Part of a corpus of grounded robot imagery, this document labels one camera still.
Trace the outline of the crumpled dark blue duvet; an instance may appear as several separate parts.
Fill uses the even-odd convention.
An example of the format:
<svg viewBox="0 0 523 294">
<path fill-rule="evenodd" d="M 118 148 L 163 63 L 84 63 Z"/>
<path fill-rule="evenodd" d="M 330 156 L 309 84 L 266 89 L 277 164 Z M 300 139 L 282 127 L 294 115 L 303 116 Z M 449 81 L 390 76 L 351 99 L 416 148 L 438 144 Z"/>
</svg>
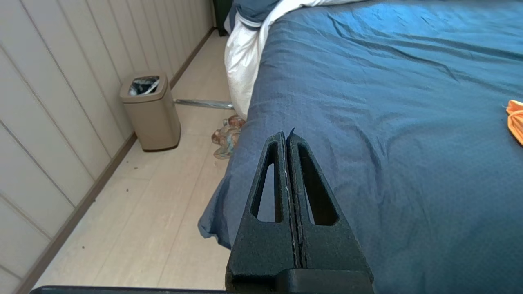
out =
<svg viewBox="0 0 523 294">
<path fill-rule="evenodd" d="M 249 30 L 258 30 L 269 13 L 282 0 L 233 0 L 226 19 L 226 29 L 232 32 L 237 23 Z"/>
</svg>

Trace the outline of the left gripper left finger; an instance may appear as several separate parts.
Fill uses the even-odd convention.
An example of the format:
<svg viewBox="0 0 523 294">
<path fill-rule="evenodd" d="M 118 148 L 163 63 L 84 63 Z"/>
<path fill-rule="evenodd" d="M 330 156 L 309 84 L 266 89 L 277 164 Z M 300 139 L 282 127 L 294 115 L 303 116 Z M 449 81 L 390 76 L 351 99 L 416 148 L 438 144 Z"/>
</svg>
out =
<svg viewBox="0 0 523 294">
<path fill-rule="evenodd" d="M 258 219 L 267 170 L 273 165 L 273 222 Z M 286 176 L 283 132 L 270 136 L 261 152 L 226 267 L 226 288 L 276 288 L 280 272 L 295 267 L 293 220 Z"/>
</svg>

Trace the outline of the brown trash bin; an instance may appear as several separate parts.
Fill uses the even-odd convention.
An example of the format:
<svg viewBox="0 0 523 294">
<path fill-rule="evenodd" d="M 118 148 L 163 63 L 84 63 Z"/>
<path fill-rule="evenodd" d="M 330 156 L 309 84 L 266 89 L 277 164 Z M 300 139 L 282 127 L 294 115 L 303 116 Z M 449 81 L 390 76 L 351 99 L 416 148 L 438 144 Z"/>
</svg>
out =
<svg viewBox="0 0 523 294">
<path fill-rule="evenodd" d="M 131 82 L 135 78 L 154 75 L 160 78 L 155 92 L 141 96 L 128 94 Z M 175 149 L 179 145 L 181 122 L 165 72 L 133 73 L 123 81 L 119 95 L 144 152 L 161 152 Z"/>
</svg>

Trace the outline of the blue bed sheet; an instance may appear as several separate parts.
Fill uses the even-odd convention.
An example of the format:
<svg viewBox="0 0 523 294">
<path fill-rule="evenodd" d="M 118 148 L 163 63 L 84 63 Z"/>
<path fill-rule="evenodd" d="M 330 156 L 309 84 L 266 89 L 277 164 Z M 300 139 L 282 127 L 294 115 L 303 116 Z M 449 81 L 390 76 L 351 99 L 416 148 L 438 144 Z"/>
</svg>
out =
<svg viewBox="0 0 523 294">
<path fill-rule="evenodd" d="M 523 0 L 374 0 L 273 22 L 201 216 L 230 248 L 265 140 L 310 145 L 379 294 L 523 294 Z"/>
</svg>

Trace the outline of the grey metal rod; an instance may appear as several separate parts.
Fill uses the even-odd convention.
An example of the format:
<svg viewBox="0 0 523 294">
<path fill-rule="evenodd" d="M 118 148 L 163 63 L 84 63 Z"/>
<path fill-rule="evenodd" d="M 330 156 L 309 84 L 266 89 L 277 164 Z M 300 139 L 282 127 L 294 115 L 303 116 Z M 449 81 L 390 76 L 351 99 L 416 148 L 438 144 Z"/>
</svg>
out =
<svg viewBox="0 0 523 294">
<path fill-rule="evenodd" d="M 215 100 L 201 100 L 201 99 L 174 99 L 174 104 L 189 105 L 196 107 L 206 107 L 213 109 L 234 109 L 231 102 L 220 102 Z"/>
</svg>

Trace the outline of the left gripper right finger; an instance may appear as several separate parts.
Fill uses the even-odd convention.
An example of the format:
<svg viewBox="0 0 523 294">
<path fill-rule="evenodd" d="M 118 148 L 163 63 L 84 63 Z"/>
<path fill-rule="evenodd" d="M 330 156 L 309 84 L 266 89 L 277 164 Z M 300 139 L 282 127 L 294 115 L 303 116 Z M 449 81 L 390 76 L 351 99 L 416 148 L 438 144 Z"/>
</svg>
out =
<svg viewBox="0 0 523 294">
<path fill-rule="evenodd" d="M 286 139 L 295 224 L 290 294 L 374 294 L 374 276 L 305 139 Z"/>
</svg>

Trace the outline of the crumpled bin bag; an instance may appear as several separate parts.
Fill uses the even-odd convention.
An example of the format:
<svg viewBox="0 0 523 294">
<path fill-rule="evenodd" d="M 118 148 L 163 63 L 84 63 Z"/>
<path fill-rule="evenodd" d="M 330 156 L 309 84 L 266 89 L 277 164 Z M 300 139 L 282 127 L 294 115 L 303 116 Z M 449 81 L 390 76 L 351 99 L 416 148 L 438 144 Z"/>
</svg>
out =
<svg viewBox="0 0 523 294">
<path fill-rule="evenodd" d="M 156 91 L 159 85 L 159 76 L 144 76 L 135 78 L 129 87 L 128 94 L 131 96 L 148 95 Z"/>
</svg>

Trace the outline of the yellow t-shirt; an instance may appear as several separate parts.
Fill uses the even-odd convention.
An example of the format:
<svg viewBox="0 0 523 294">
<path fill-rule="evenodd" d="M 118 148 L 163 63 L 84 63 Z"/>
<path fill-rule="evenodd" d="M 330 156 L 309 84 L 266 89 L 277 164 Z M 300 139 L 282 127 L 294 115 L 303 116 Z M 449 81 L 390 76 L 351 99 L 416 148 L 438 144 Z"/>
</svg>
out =
<svg viewBox="0 0 523 294">
<path fill-rule="evenodd" d="M 523 103 L 510 100 L 506 107 L 507 127 L 515 140 L 523 147 Z"/>
</svg>

